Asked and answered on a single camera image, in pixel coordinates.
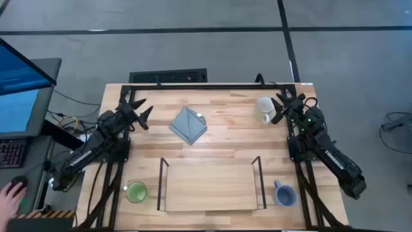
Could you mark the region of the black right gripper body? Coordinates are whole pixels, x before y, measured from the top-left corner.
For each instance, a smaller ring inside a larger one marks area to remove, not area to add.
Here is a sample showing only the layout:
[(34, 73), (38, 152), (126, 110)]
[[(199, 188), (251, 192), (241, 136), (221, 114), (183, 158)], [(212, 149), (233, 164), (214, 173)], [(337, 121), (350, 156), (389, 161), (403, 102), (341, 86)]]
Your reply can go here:
[(290, 118), (298, 118), (303, 115), (305, 94), (301, 93), (297, 97), (292, 98), (291, 103), (283, 103), (284, 115)]

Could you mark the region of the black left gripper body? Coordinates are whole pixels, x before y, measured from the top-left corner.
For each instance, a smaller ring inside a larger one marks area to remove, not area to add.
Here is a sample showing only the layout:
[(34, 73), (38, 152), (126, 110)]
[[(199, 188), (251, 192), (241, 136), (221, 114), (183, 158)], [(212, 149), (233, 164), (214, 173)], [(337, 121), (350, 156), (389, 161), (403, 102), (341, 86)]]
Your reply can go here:
[(119, 106), (119, 112), (123, 118), (123, 120), (128, 124), (132, 125), (133, 123), (138, 122), (140, 118), (136, 112), (130, 107), (130, 103), (122, 103)]

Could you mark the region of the cream ceramic mug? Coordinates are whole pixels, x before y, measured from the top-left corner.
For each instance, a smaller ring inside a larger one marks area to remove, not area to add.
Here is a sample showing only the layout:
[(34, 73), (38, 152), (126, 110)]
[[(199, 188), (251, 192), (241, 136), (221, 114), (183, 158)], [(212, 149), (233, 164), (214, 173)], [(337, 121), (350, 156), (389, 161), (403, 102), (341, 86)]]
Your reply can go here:
[(276, 114), (274, 103), (269, 97), (260, 97), (257, 100), (254, 116), (262, 123), (269, 124)]

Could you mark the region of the green ceramic mug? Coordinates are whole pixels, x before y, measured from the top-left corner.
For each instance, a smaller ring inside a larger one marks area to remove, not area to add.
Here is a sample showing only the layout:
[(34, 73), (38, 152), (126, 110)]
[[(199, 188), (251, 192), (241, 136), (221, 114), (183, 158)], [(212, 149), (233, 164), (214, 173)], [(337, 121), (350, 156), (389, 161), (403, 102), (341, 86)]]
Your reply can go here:
[(147, 186), (140, 181), (124, 186), (123, 190), (126, 192), (126, 198), (128, 201), (133, 204), (140, 203), (147, 196)]

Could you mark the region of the blue-grey ceramic mug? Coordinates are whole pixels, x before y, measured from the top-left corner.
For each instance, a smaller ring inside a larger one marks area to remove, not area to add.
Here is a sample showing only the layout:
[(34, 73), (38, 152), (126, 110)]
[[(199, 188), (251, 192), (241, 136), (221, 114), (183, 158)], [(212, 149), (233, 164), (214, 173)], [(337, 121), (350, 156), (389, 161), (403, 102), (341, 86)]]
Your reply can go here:
[(294, 188), (280, 183), (280, 181), (274, 181), (274, 202), (283, 207), (294, 207), (297, 202), (297, 193)]

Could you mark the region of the black floor grille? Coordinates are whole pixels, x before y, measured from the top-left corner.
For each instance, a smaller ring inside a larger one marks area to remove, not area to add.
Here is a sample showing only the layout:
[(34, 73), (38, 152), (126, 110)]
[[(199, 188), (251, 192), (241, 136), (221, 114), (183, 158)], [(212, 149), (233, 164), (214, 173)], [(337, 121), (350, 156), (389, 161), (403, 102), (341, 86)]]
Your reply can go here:
[(131, 72), (129, 83), (186, 83), (208, 82), (207, 69), (162, 70)]

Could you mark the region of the grey folded cloth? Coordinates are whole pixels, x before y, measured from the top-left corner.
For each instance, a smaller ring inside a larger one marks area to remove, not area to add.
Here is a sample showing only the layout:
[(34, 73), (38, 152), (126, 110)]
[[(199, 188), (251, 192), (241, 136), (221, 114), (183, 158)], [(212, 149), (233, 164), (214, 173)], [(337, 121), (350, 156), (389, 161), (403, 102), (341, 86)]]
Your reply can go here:
[(171, 122), (169, 129), (188, 145), (192, 145), (207, 131), (207, 125), (202, 114), (184, 107)]

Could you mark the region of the black desk beam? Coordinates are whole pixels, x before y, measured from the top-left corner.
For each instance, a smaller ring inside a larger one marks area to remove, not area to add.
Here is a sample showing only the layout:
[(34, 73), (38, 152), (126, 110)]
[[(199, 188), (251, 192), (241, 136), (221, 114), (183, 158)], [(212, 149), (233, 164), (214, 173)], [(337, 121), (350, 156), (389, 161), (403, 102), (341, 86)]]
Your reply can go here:
[(71, 150), (76, 150), (77, 148), (80, 148), (84, 145), (84, 142), (82, 140), (76, 138), (72, 134), (68, 133), (64, 129), (58, 127), (57, 125), (46, 119), (44, 119), (41, 134), (51, 136), (55, 142)]

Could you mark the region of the grey side desk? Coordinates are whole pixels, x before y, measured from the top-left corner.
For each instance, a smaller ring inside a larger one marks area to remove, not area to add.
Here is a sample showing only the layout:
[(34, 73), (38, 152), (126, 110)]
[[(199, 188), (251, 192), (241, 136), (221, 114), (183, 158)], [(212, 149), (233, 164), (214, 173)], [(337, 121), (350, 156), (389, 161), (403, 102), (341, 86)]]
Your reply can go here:
[(43, 162), (46, 161), (52, 146), (52, 138), (39, 136), (33, 138), (28, 147), (26, 160), (21, 168), (0, 169), (0, 189), (14, 177), (24, 175), (27, 178), (26, 195), (21, 202), (17, 214), (29, 214), (39, 204), (44, 185)]

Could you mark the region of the grey-framed computer monitor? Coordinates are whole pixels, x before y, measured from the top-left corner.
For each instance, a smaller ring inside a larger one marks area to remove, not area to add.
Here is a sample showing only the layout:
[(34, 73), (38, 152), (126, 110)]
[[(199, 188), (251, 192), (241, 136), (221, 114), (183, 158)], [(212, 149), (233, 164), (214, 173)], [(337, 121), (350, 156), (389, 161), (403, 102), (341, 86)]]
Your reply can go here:
[(0, 95), (0, 139), (40, 135), (53, 90)]

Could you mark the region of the black-framed computer monitor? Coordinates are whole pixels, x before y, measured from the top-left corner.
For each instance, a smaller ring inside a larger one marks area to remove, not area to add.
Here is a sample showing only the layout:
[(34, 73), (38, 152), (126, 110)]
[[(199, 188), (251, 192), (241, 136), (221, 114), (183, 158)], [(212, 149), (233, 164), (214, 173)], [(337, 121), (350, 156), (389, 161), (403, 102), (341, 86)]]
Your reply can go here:
[(39, 90), (57, 81), (0, 38), (0, 95)]

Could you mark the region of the backlit computer keyboard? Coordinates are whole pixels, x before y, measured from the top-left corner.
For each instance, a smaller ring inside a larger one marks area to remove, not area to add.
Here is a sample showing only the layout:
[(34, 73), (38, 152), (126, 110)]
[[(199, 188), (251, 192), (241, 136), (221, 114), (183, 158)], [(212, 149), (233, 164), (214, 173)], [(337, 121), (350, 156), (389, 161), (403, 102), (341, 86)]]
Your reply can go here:
[(0, 169), (21, 168), (26, 158), (27, 139), (0, 140)]

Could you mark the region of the black computer mouse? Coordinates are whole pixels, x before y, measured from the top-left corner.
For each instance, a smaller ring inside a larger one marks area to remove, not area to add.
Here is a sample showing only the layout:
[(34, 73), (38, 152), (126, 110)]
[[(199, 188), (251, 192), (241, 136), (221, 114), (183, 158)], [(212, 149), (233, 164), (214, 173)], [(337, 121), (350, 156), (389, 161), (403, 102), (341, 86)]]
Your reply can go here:
[(27, 178), (24, 175), (19, 175), (14, 177), (11, 180), (12, 185), (10, 186), (9, 191), (11, 191), (13, 188), (16, 187), (16, 185), (21, 184), (20, 187), (16, 190), (14, 195), (17, 195), (18, 193), (20, 193), (26, 186), (27, 186)]

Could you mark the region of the hazard-striped black box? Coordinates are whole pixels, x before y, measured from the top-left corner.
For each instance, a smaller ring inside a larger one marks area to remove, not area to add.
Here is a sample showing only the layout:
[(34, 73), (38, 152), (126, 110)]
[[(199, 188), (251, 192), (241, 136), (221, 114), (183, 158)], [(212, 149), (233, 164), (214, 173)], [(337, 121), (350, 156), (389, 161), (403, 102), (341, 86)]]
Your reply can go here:
[(74, 223), (73, 210), (51, 210), (44, 214), (32, 211), (13, 217), (6, 227), (6, 232), (66, 232)]

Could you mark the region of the person's hand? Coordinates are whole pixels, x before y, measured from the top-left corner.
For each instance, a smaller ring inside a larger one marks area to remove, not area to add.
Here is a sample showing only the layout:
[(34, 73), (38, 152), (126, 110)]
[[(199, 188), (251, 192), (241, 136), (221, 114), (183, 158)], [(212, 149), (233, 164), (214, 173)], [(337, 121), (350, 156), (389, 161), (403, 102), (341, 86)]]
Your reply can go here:
[(18, 190), (23, 185), (18, 183), (14, 187), (11, 187), (12, 183), (9, 182), (0, 191), (0, 224), (7, 223), (16, 213), (19, 205), (26, 194), (26, 188)]

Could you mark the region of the black metal table frame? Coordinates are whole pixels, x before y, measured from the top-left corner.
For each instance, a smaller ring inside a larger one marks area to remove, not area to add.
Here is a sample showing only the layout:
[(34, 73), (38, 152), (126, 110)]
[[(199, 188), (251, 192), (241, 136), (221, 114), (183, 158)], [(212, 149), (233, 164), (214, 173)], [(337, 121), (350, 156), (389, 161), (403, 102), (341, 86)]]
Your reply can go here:
[[(317, 207), (312, 200), (284, 208), (271, 197), (273, 182), (283, 181), (298, 188), (295, 164), (289, 158), (285, 122), (266, 125), (253, 117), (259, 97), (274, 96), (278, 85), (257, 83), (183, 83), (108, 84), (102, 98), (102, 111), (112, 110), (120, 99), (143, 99), (151, 108), (148, 130), (137, 128), (130, 133), (129, 158), (122, 165), (122, 185), (142, 181), (149, 190), (147, 198), (130, 203), (125, 191), (117, 188), (109, 197), (101, 224), (93, 222), (92, 230), (101, 231), (202, 231), (225, 230), (319, 230)], [(207, 132), (193, 145), (186, 144), (169, 129), (169, 124), (183, 107), (201, 113)], [(241, 211), (164, 212), (165, 168), (187, 164), (253, 164), (263, 169), (263, 183), (256, 186), (265, 209)]]

